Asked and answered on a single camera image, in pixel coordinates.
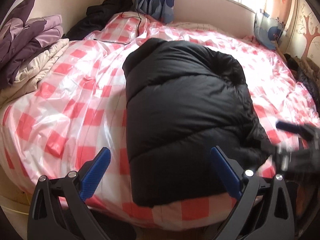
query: pink curtain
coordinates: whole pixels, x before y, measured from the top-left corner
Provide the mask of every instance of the pink curtain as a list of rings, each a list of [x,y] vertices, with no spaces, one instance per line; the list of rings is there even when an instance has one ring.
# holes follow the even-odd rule
[[[292,3],[293,0],[265,0],[264,7],[256,13],[254,34],[269,49],[276,48],[275,41],[280,41],[283,31],[290,24]]]

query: pink checkered bedsheet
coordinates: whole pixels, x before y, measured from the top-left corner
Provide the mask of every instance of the pink checkered bedsheet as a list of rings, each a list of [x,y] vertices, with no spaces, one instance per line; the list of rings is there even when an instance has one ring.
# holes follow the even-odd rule
[[[152,209],[132,202],[122,71],[127,55],[151,37],[196,42],[233,55],[244,68],[254,108],[270,140],[289,148],[297,147],[297,137],[276,130],[275,123],[320,126],[313,100],[275,52],[215,31],[167,27],[143,16],[137,36],[136,16],[132,12],[115,15],[101,32],[72,42],[36,92],[1,110],[0,164],[16,185],[32,193],[39,176],[64,177],[106,146],[112,153],[111,164],[87,201],[90,207],[134,225],[168,230],[222,221],[235,204],[228,194]],[[271,162],[258,173],[273,176]]]

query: folded quilt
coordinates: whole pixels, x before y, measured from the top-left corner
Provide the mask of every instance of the folded quilt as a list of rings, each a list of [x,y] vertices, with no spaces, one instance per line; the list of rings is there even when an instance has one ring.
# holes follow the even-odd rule
[[[53,64],[61,57],[68,46],[68,39],[58,40],[38,56],[24,61],[12,86],[0,90],[0,106],[36,91],[37,83],[50,71]]]
[[[34,1],[24,0],[14,8],[0,30],[0,89],[13,84],[25,59],[39,53],[63,35],[61,15],[27,21]]]

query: black down jacket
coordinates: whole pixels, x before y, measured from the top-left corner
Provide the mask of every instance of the black down jacket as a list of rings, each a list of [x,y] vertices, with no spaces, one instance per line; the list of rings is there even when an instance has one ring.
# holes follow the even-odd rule
[[[101,31],[114,14],[129,11],[132,5],[132,0],[105,0],[101,5],[90,6],[87,8],[87,17],[73,26],[63,38],[83,40],[89,33]]]
[[[244,168],[268,158],[241,65],[187,41],[149,39],[124,62],[133,201],[161,205],[225,192],[212,147]]]

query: blue clamp handle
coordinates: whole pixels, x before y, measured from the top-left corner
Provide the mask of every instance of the blue clamp handle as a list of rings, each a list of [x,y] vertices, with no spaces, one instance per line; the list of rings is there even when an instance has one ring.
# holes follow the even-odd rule
[[[243,194],[242,180],[240,179],[243,173],[241,166],[236,161],[228,159],[219,146],[211,149],[210,157],[212,164],[229,195],[239,200]]]
[[[111,161],[110,150],[103,147],[97,156],[89,162],[86,162],[82,168],[86,168],[90,164],[89,169],[81,178],[81,189],[79,192],[80,198],[84,202],[86,199],[91,198],[96,191],[104,173],[106,172]]]

